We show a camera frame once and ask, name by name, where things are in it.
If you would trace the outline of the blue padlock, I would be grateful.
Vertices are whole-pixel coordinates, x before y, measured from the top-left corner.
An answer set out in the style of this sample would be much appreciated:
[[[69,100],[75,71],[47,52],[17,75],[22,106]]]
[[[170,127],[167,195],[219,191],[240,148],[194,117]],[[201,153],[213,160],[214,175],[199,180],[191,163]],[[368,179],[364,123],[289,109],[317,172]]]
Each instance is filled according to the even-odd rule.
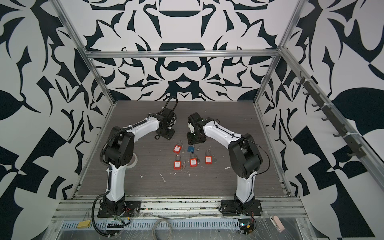
[[[195,151],[195,147],[194,146],[188,146],[188,152],[189,153],[193,153]]]

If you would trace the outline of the red padlock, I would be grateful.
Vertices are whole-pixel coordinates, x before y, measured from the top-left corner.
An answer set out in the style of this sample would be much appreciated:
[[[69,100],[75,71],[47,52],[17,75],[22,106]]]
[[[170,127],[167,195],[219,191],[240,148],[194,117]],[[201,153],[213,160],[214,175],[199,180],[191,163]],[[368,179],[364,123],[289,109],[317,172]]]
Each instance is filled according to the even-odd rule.
[[[213,163],[213,157],[211,155],[211,151],[207,150],[205,153],[205,164],[211,165]]]
[[[182,168],[182,162],[181,162],[181,156],[176,155],[175,161],[174,161],[174,169],[180,170]]]
[[[178,141],[178,143],[174,146],[173,152],[175,154],[179,154],[183,148],[183,141]]]
[[[196,167],[198,165],[198,158],[195,153],[190,153],[190,167]]]

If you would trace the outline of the red padlock front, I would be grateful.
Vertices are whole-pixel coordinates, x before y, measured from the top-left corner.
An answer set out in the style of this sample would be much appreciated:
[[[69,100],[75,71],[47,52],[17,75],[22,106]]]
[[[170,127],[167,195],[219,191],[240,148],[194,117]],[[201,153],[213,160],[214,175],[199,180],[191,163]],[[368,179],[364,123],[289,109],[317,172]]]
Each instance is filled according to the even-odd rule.
[[[174,169],[180,170],[182,168],[182,162],[181,162],[181,156],[176,155],[175,161],[174,161]]]

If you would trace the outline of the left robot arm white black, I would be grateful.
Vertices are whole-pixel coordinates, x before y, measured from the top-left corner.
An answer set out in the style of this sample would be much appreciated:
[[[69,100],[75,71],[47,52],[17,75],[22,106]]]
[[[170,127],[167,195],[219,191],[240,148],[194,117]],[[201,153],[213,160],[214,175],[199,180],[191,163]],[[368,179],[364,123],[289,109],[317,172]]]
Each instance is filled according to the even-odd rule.
[[[115,237],[120,229],[131,224],[131,216],[139,213],[140,201],[126,201],[125,173],[134,157],[134,144],[140,138],[155,132],[155,139],[171,140],[177,121],[175,109],[164,105],[157,113],[133,125],[114,127],[102,147],[100,162],[107,167],[108,181],[105,193],[97,196],[91,210],[91,223],[103,237]]]

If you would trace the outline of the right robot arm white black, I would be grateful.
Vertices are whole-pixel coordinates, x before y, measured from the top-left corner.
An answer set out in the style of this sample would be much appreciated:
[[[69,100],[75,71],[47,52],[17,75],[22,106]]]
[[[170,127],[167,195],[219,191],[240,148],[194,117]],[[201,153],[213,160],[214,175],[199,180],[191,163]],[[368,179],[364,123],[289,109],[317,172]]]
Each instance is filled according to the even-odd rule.
[[[211,138],[229,152],[231,168],[237,178],[237,189],[235,192],[235,204],[240,208],[251,206],[255,199],[255,178],[263,163],[259,146],[250,134],[238,134],[220,125],[219,120],[203,118],[198,113],[188,117],[187,139],[189,144],[204,143]]]

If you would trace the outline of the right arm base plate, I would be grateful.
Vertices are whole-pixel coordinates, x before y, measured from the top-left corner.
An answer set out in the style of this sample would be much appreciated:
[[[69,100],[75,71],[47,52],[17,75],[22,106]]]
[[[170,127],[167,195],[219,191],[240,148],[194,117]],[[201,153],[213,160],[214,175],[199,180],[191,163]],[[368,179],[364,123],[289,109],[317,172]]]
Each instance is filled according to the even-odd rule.
[[[262,206],[260,200],[251,199],[243,204],[239,200],[221,200],[219,212],[223,216],[251,215],[261,216]]]

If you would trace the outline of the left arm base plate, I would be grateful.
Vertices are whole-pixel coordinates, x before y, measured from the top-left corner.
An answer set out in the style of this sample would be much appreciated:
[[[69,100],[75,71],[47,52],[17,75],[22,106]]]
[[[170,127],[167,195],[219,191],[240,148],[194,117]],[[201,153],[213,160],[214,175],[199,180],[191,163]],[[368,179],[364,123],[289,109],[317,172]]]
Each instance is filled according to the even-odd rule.
[[[97,217],[98,218],[113,218],[118,217],[133,217],[140,213],[141,201],[119,201],[117,203],[106,200],[102,202]]]

